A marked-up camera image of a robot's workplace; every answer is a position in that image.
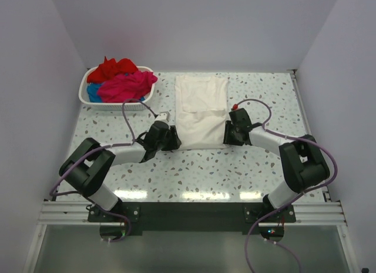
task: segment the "gray floor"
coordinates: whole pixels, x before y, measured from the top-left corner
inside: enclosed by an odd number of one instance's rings
[[[36,271],[93,272],[250,272],[240,233],[145,232],[108,245],[98,226],[49,226]],[[301,259],[304,273],[349,272],[335,227],[289,227],[282,243]],[[252,236],[250,259],[257,272],[298,272],[285,250]]]

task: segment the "gray wall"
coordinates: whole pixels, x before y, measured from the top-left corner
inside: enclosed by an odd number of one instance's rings
[[[0,29],[0,271],[21,272],[85,68],[51,0],[0,0]]]
[[[360,265],[376,270],[376,0],[338,0],[298,70],[308,120],[333,151]]]
[[[296,69],[335,0],[53,0],[85,66]]]

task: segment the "clothing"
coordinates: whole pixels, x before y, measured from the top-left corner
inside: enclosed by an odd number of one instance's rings
[[[150,93],[158,78],[152,72],[137,71],[132,75],[117,75],[98,90],[105,103],[123,103],[126,99],[141,99]]]
[[[176,130],[181,150],[221,149],[227,119],[227,79],[176,76]]]
[[[103,83],[121,73],[130,74],[135,73],[137,70],[137,66],[130,59],[121,59],[116,62],[115,59],[107,60],[105,57],[105,61],[89,74],[86,81],[88,83]]]
[[[86,91],[88,92],[90,102],[103,103],[102,99],[98,96],[98,89],[101,85],[101,83],[91,83],[87,86]]]

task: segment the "terrazzo table surface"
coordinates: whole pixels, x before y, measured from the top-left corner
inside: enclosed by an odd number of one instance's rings
[[[261,99],[272,106],[268,128],[289,135],[306,134],[301,112],[288,73],[176,73],[156,72],[156,93],[151,102],[158,112],[169,111],[175,118],[174,82],[176,75],[216,75],[229,80],[228,106],[245,98]],[[268,116],[267,109],[256,102],[244,107],[253,123]],[[138,136],[153,123],[148,110],[128,112],[128,119]],[[87,137],[100,143],[130,141],[130,133],[121,112],[102,112],[82,106],[70,152]],[[279,157],[251,146],[223,150],[158,152],[143,164],[122,164],[110,169],[105,184],[123,201],[261,201],[283,180]],[[59,191],[73,188],[63,182]],[[80,195],[61,196],[58,201],[85,201]],[[300,202],[323,202],[321,190],[306,194]]]

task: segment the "white plastic basket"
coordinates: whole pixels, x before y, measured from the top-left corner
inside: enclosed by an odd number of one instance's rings
[[[92,109],[95,109],[95,110],[122,110],[121,103],[92,103],[90,102],[88,91],[86,90],[86,88],[88,87],[88,83],[86,82],[86,80],[88,79],[88,75],[91,72],[93,72],[96,68],[97,66],[95,68],[89,69],[83,76],[80,89],[78,91],[78,98],[83,104],[88,105],[92,107]],[[150,68],[147,68],[145,66],[138,66],[137,68],[142,72],[153,72]],[[152,89],[150,93],[145,96],[145,100],[143,101],[143,103],[149,105],[153,97],[154,88],[155,88],[155,83],[152,85]],[[124,109],[125,110],[145,110],[146,108],[141,103],[127,103],[124,105]]]

